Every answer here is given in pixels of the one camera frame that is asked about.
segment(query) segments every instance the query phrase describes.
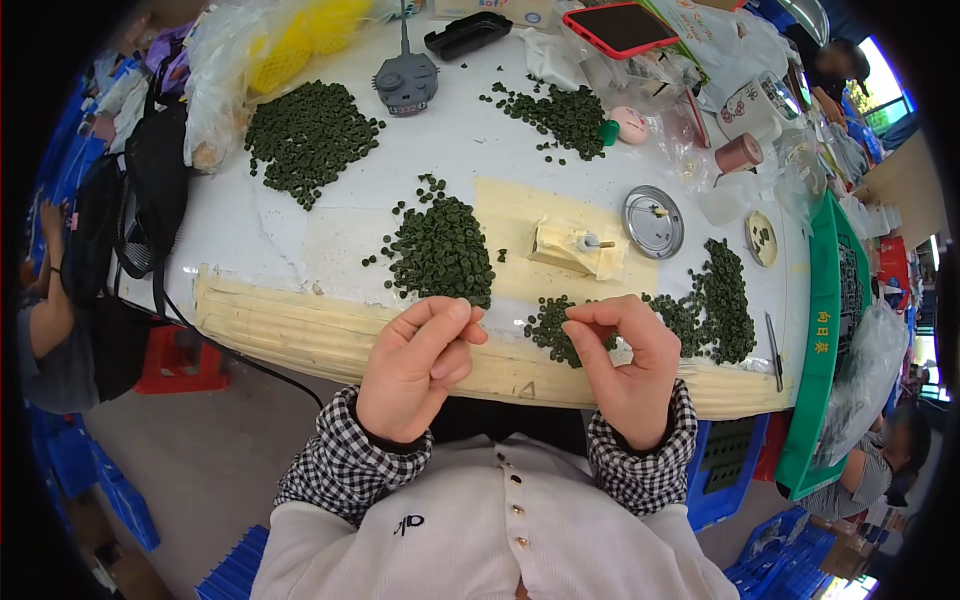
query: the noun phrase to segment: smartphone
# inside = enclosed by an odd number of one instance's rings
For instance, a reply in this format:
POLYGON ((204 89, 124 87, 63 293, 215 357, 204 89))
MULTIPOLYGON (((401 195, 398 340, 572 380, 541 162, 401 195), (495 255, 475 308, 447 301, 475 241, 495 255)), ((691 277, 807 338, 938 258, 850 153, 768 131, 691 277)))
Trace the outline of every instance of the smartphone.
POLYGON ((677 32, 633 2, 570 11, 564 14, 564 25, 617 60, 680 41, 677 32))

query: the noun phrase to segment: floor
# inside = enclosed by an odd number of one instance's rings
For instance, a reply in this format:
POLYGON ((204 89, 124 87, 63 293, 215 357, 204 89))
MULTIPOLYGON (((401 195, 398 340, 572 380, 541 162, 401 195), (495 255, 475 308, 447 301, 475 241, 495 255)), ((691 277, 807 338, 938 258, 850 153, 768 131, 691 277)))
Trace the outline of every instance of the floor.
MULTIPOLYGON (((161 544, 147 556, 180 600, 254 524, 270 525, 276 480, 314 432, 313 399, 266 374, 225 361, 223 392, 173 396, 127 393, 84 421, 93 438, 143 494, 161 544)), ((321 398, 340 384, 281 370, 321 398)), ((114 518, 113 530, 135 544, 114 518)), ((754 527, 792 506, 774 484, 753 482, 740 511, 698 536, 721 568, 739 556, 754 527)))

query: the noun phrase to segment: black cable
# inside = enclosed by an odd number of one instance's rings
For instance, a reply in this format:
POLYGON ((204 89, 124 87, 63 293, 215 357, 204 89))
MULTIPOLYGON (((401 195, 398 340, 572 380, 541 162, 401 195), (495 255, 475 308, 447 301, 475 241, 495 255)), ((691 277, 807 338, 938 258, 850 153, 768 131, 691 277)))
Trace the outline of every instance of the black cable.
POLYGON ((317 403, 317 406, 319 406, 320 408, 324 408, 324 404, 323 404, 322 402, 320 402, 320 397, 317 396, 316 394, 314 394, 314 393, 313 393, 313 390, 311 390, 310 388, 306 387, 305 385, 303 385, 303 384, 300 383, 299 381, 297 381, 297 380, 295 380, 295 379, 291 379, 290 377, 288 377, 288 376, 286 376, 286 375, 284 375, 284 374, 282 374, 282 373, 278 373, 278 372, 274 371, 273 369, 270 369, 269 367, 264 367, 263 365, 260 365, 260 364, 258 364, 258 363, 255 363, 255 362, 253 362, 251 359, 249 359, 249 358, 247 358, 246 356, 243 356, 242 354, 240 354, 239 352, 237 352, 236 350, 231 349, 231 348, 227 348, 227 347, 224 346, 223 344, 220 344, 219 342, 216 342, 216 341, 214 341, 214 340, 211 340, 210 338, 208 338, 208 337, 206 337, 205 335, 203 335, 200 331, 197 330, 197 327, 193 326, 192 323, 188 322, 188 321, 186 320, 186 318, 183 317, 183 315, 181 314, 181 312, 178 310, 177 305, 174 304, 174 302, 173 302, 172 300, 170 300, 170 296, 167 294, 167 291, 166 291, 166 290, 163 290, 163 297, 166 298, 166 300, 167 300, 167 305, 174 309, 174 312, 177 314, 177 318, 180 319, 180 322, 183 323, 183 325, 184 325, 187 329, 189 329, 190 331, 193 331, 193 333, 194 333, 195 335, 197 335, 202 341, 207 342, 208 344, 210 344, 210 345, 213 346, 214 348, 220 350, 222 353, 224 353, 224 354, 226 354, 226 355, 228 355, 228 356, 233 357, 234 359, 240 361, 241 363, 243 363, 243 364, 245 364, 245 365, 248 365, 248 366, 250 366, 250 367, 253 367, 254 369, 257 369, 258 371, 264 372, 264 373, 266 373, 266 374, 268 374, 268 375, 272 375, 273 377, 276 377, 277 379, 279 379, 279 380, 281 380, 281 381, 285 381, 285 382, 289 383, 289 384, 292 385, 292 386, 295 386, 295 387, 300 388, 301 390, 304 390, 305 392, 307 392, 308 394, 310 394, 310 397, 312 397, 313 400, 317 403))

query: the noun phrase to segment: small round dish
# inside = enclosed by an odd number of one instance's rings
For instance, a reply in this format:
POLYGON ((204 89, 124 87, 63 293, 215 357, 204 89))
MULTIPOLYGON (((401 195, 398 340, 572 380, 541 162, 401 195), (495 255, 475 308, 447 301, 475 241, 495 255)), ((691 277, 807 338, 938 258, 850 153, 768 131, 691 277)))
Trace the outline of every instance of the small round dish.
POLYGON ((673 199, 658 187, 641 185, 632 189, 623 203, 622 217, 627 237, 645 256, 663 260, 679 252, 684 244, 684 217, 673 199))
POLYGON ((744 221, 744 226, 750 254, 761 266, 774 266, 777 262, 777 236, 774 235, 774 226, 770 224, 770 220, 762 212, 755 210, 744 221))

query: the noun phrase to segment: white box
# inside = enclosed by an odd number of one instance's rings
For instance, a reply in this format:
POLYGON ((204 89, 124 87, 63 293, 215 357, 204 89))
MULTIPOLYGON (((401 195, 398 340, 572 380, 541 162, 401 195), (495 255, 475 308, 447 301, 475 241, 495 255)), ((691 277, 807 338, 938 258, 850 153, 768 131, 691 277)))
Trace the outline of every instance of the white box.
POLYGON ((435 0, 439 18, 462 19, 477 12, 498 12, 518 27, 546 29, 556 0, 435 0))

